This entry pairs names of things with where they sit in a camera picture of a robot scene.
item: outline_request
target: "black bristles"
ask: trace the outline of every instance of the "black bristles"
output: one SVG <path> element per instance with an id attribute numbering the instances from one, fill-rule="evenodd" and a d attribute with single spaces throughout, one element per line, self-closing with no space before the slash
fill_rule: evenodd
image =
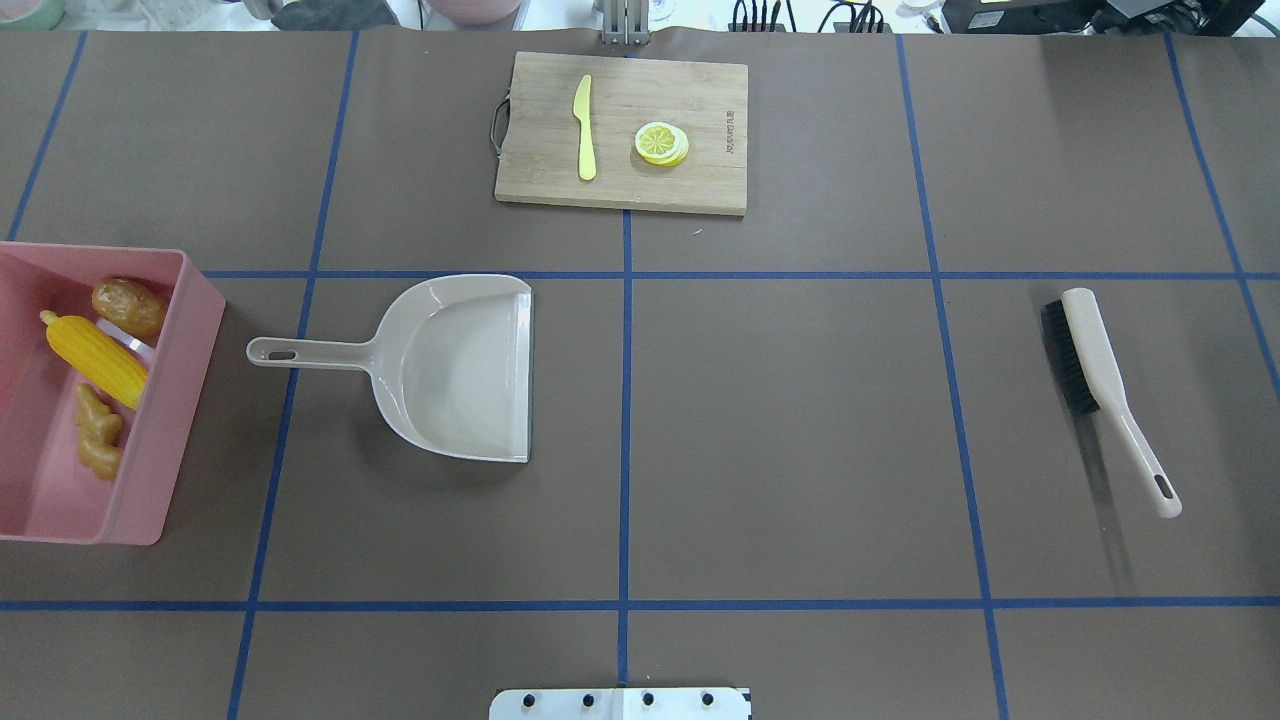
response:
<path id="1" fill-rule="evenodd" d="M 1080 356 L 1075 354 L 1075 341 L 1071 338 L 1071 325 L 1066 323 L 1066 310 L 1061 300 L 1044 306 L 1044 345 L 1048 348 L 1050 365 L 1057 377 L 1066 406 L 1075 415 L 1088 415 L 1098 410 L 1098 401 L 1089 392 L 1084 379 Z"/>

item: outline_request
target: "dustpan handle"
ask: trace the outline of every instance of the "dustpan handle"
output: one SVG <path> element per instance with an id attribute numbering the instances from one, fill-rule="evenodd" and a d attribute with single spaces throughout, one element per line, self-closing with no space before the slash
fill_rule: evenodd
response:
<path id="1" fill-rule="evenodd" d="M 244 355 L 250 363 L 262 368 L 367 372 L 372 364 L 367 342 L 256 337 L 244 346 Z"/>

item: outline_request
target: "ginger root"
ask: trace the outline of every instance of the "ginger root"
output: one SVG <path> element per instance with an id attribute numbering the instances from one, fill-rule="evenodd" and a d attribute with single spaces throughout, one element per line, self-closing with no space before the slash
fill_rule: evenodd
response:
<path id="1" fill-rule="evenodd" d="M 120 469 L 123 451 L 115 447 L 115 441 L 124 428 L 124 419 L 111 413 L 99 397 L 92 386 L 76 386 L 76 427 L 79 439 L 76 454 L 84 465 L 102 480 L 114 480 Z"/>

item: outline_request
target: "brush handle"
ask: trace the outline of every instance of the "brush handle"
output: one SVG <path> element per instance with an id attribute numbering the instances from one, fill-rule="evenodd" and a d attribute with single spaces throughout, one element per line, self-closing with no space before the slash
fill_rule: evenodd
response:
<path id="1" fill-rule="evenodd" d="M 1176 518 L 1183 511 L 1183 501 L 1178 498 L 1174 486 L 1169 482 L 1169 475 L 1160 466 L 1160 460 L 1156 460 L 1156 454 L 1151 450 L 1147 436 L 1142 434 L 1132 413 L 1117 413 L 1114 418 L 1117 429 L 1124 436 L 1129 456 L 1146 473 L 1143 484 L 1147 487 L 1151 501 L 1156 503 L 1156 514 L 1161 518 Z"/>

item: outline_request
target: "cutting board handle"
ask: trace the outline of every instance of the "cutting board handle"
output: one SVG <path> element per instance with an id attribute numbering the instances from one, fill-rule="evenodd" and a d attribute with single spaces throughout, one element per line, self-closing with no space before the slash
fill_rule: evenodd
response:
<path id="1" fill-rule="evenodd" d="M 493 145 L 493 154 L 502 160 L 502 145 L 498 142 L 498 115 L 502 114 L 503 106 L 507 108 L 507 128 L 511 127 L 511 88 L 507 88 L 507 96 L 498 102 L 498 106 L 493 109 L 493 122 L 489 123 L 489 145 Z M 507 128 L 502 131 L 502 138 L 507 140 Z"/>

